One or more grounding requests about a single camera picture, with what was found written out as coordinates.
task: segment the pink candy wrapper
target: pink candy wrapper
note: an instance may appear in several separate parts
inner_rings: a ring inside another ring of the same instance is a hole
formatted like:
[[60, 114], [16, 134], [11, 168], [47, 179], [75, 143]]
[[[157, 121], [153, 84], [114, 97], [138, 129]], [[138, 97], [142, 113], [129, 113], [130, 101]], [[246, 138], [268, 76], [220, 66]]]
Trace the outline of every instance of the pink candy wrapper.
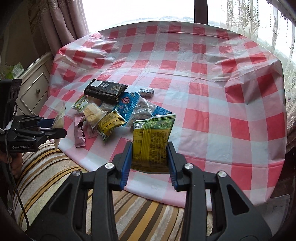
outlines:
[[75, 148], [85, 146], [85, 135], [82, 130], [83, 122], [85, 121], [83, 113], [74, 115], [74, 144]]

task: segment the green snack bag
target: green snack bag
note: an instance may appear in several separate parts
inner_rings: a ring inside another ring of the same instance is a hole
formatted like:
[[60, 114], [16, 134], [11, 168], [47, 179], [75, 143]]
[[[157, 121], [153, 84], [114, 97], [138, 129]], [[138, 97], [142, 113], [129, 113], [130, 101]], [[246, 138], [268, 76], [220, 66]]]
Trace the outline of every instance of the green snack bag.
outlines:
[[77, 110], [78, 113], [82, 113], [84, 107], [89, 103], [89, 101], [87, 100], [87, 96], [86, 95], [82, 95], [73, 105], [72, 105], [72, 109]]
[[175, 114], [168, 114], [135, 121], [132, 168], [145, 172], [168, 172], [166, 146], [175, 118]]

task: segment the lace curtain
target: lace curtain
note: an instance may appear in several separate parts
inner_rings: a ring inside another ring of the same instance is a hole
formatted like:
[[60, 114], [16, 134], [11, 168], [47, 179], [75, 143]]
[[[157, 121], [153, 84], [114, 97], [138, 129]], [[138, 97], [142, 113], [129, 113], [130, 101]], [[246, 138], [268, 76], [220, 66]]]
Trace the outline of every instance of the lace curtain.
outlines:
[[208, 6], [209, 25], [242, 34], [281, 61], [291, 133], [296, 117], [295, 20], [278, 0], [208, 0]]

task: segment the red checkered tablecloth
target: red checkered tablecloth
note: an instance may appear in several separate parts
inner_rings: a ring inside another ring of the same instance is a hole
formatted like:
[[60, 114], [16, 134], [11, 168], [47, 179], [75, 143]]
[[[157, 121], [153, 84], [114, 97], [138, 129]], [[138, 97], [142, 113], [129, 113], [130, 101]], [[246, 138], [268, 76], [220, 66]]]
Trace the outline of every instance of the red checkered tablecloth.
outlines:
[[[61, 48], [52, 65], [49, 99], [40, 115], [66, 104], [66, 138], [59, 148], [89, 171], [112, 161], [132, 140], [119, 127], [74, 148], [72, 104], [92, 79], [154, 88], [149, 100], [176, 113], [170, 135], [177, 152], [204, 171], [226, 171], [253, 204], [271, 195], [285, 158], [287, 128], [280, 61], [231, 31], [180, 22], [145, 22], [103, 30]], [[183, 207], [168, 174], [131, 170], [126, 190]]]

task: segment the white dresser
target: white dresser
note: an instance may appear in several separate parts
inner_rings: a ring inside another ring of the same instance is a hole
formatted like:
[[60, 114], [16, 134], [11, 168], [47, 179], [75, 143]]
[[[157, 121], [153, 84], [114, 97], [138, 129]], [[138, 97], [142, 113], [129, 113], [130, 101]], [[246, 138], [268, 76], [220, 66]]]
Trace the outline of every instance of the white dresser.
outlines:
[[42, 55], [16, 79], [22, 79], [19, 97], [16, 101], [18, 115], [38, 115], [47, 100], [47, 91], [53, 56], [51, 52]]

